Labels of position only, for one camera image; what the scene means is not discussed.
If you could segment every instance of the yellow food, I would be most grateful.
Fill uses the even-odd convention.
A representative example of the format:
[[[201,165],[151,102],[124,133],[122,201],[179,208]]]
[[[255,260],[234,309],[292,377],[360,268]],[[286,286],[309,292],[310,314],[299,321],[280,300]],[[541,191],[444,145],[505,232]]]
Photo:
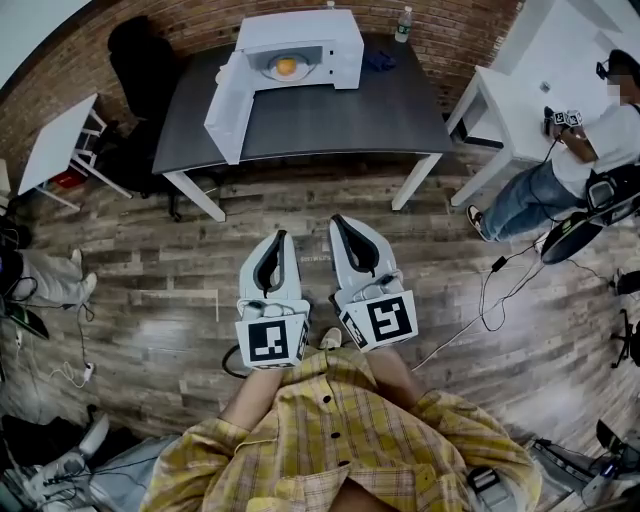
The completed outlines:
[[[280,59],[276,63],[276,69],[282,76],[289,76],[295,73],[297,67],[296,59]]]

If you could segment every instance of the white desk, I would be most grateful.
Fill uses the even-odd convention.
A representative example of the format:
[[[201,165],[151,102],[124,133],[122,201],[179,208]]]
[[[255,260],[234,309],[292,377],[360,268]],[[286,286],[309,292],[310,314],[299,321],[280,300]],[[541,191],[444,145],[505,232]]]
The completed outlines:
[[[85,175],[84,171],[90,172],[123,196],[129,199],[133,197],[125,189],[95,170],[93,167],[95,155],[86,149],[86,143],[78,147],[78,140],[81,135],[84,134],[86,136],[86,141],[90,137],[99,137],[106,128],[104,121],[93,110],[93,105],[97,98],[97,94],[92,94],[56,117],[40,130],[36,143],[31,150],[31,155],[29,155],[27,167],[22,175],[18,195],[35,188],[76,211],[80,210],[78,205],[70,203],[45,188],[48,180],[65,172],[71,166]],[[85,124],[89,119],[95,121],[99,129],[85,128]]]
[[[537,84],[525,84],[497,71],[476,66],[475,76],[447,120],[449,134],[479,94],[497,121],[504,147],[451,198],[453,206],[469,199],[514,159],[542,162],[552,144],[542,133],[544,107],[566,110],[560,100],[542,92]],[[562,147],[557,145],[552,155],[556,151],[562,151]]]

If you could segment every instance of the black and white marker cube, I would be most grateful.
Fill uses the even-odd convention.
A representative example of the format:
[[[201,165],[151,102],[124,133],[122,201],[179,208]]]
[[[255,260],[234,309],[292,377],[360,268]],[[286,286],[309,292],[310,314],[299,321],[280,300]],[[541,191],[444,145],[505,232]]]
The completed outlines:
[[[250,313],[252,304],[243,307],[243,320],[236,322],[240,353],[245,366],[252,368],[283,368],[302,362],[309,334],[310,305],[305,300],[265,300],[264,312],[284,311],[279,316],[260,316]]]
[[[362,352],[418,334],[411,290],[346,304],[340,312],[340,321]]]

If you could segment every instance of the white table leg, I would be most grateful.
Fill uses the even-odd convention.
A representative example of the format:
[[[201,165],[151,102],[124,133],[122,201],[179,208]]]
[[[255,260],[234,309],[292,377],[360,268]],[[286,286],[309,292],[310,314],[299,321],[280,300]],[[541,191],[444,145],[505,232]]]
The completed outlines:
[[[200,190],[200,187],[198,187],[198,185],[196,185],[191,178],[184,173],[184,171],[169,172],[163,176],[215,220],[218,222],[224,222],[227,219],[226,214],[220,209],[220,207],[214,203],[207,194]]]
[[[453,132],[456,126],[458,126],[458,123],[462,119],[462,116],[467,112],[467,110],[469,110],[471,103],[473,103],[473,100],[478,95],[478,92],[480,90],[478,86],[479,83],[480,78],[478,78],[478,74],[476,73],[471,79],[471,82],[469,82],[466,90],[460,97],[460,101],[458,101],[456,108],[453,109],[453,112],[451,112],[449,119],[447,119],[446,125],[449,135],[451,135],[451,132]]]
[[[59,203],[64,204],[65,206],[68,206],[69,208],[71,208],[72,210],[75,210],[76,212],[80,211],[80,207],[77,204],[73,204],[70,203],[69,201],[67,201],[66,199],[62,199],[60,196],[55,195],[53,192],[49,192],[46,188],[44,188],[43,186],[39,186],[39,187],[35,187],[36,190],[38,192],[43,193],[45,196],[50,197],[51,199],[55,199],[56,201],[58,201]]]
[[[112,189],[120,192],[124,197],[126,197],[128,199],[131,199],[133,197],[129,192],[127,192],[125,189],[123,189],[120,185],[116,185],[113,181],[111,181],[109,178],[107,178],[104,174],[102,174],[101,172],[96,171],[93,167],[91,167],[82,158],[79,158],[76,155],[74,155],[72,157],[72,159],[73,159],[74,162],[78,163],[79,165],[84,167],[87,171],[89,171],[91,174],[93,174],[96,178],[100,178],[107,185],[109,185]]]
[[[431,172],[433,166],[438,163],[440,157],[442,157],[442,153],[434,153],[433,155],[429,155],[427,158],[423,158],[415,165],[415,167],[411,171],[411,174],[409,174],[407,179],[402,184],[402,187],[400,187],[400,190],[396,194],[396,197],[394,197],[393,201],[391,201],[392,210],[399,210],[404,206],[404,204],[420,186],[420,183],[422,183],[427,177],[427,174]]]
[[[451,198],[451,206],[460,206],[469,199],[475,192],[483,187],[491,178],[504,169],[513,160],[513,154],[507,148],[502,149],[491,161],[485,165],[478,173],[462,187],[456,195]]]

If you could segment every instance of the black office chair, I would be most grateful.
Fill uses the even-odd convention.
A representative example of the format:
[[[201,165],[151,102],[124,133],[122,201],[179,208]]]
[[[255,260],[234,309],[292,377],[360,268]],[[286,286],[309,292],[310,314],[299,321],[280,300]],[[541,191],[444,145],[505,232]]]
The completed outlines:
[[[151,173],[164,118],[180,76],[180,63],[169,42],[152,33],[146,16],[118,25],[108,42],[110,60],[131,112],[139,119],[125,139],[109,130],[97,145],[96,168],[120,186],[139,192],[169,194],[169,214],[177,222],[175,187]]]
[[[629,317],[627,316],[627,310],[621,309],[620,313],[624,315],[624,336],[618,334],[612,334],[612,340],[622,340],[624,345],[620,351],[618,361],[611,363],[611,368],[617,368],[624,359],[631,359],[636,366],[640,366],[640,322],[636,325],[636,332],[633,332],[633,325],[629,323]]]

